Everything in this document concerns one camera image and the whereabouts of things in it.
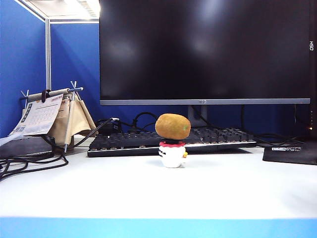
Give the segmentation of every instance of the calendar page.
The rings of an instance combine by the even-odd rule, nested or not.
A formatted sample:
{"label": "calendar page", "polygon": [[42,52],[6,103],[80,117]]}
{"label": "calendar page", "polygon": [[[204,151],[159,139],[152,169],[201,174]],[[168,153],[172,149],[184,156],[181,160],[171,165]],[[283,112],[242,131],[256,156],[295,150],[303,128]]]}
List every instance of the calendar page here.
{"label": "calendar page", "polygon": [[44,103],[41,100],[29,102],[20,122],[10,135],[15,133],[23,135],[47,134],[56,119],[62,98],[63,95],[60,94],[46,98]]}

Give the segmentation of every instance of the blue cubicle wall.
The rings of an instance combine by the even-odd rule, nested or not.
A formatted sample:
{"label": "blue cubicle wall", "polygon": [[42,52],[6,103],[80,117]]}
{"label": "blue cubicle wall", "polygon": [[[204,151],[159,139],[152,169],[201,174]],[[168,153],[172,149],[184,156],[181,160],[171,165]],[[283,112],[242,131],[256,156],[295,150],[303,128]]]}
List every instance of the blue cubicle wall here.
{"label": "blue cubicle wall", "polygon": [[45,87],[45,23],[17,2],[0,0],[0,137],[21,118],[20,90]]}
{"label": "blue cubicle wall", "polygon": [[[160,115],[178,113],[187,115],[186,106],[100,106],[99,103],[99,26],[98,24],[53,24],[52,37],[52,88],[70,87],[77,80],[84,87],[81,93],[94,120],[119,117],[124,122],[140,112]],[[298,106],[299,114],[308,118],[308,107]],[[240,127],[241,106],[209,106],[209,121],[217,126]],[[152,122],[142,116],[139,126]],[[293,105],[245,106],[246,129],[256,133],[275,132],[284,135],[305,134],[299,122],[294,124]]]}

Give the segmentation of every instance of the ceiling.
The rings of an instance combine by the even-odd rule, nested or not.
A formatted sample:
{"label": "ceiling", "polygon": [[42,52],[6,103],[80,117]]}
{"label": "ceiling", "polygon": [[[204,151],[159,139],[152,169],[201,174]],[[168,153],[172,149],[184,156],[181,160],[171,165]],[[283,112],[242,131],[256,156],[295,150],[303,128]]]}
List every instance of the ceiling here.
{"label": "ceiling", "polygon": [[51,20],[98,20],[99,0],[20,0]]}

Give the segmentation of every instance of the brown kiwi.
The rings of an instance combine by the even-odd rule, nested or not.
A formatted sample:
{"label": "brown kiwi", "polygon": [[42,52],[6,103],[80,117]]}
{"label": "brown kiwi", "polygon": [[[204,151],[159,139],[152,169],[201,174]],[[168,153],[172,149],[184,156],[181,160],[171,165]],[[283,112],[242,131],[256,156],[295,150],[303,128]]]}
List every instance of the brown kiwi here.
{"label": "brown kiwi", "polygon": [[189,120],[178,114],[162,114],[155,123],[156,132],[166,139],[183,140],[190,132]]}

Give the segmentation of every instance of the white desk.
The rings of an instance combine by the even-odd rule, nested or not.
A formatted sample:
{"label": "white desk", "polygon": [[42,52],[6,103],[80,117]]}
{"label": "white desk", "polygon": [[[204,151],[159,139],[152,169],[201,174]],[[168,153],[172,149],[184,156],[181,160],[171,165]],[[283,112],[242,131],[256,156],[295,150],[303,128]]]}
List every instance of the white desk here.
{"label": "white desk", "polygon": [[88,158],[85,148],[75,148],[65,167],[2,181],[0,214],[6,224],[38,217],[317,225],[317,166],[264,162],[262,148],[245,150],[250,153],[189,155],[184,168],[168,169],[159,156]]}

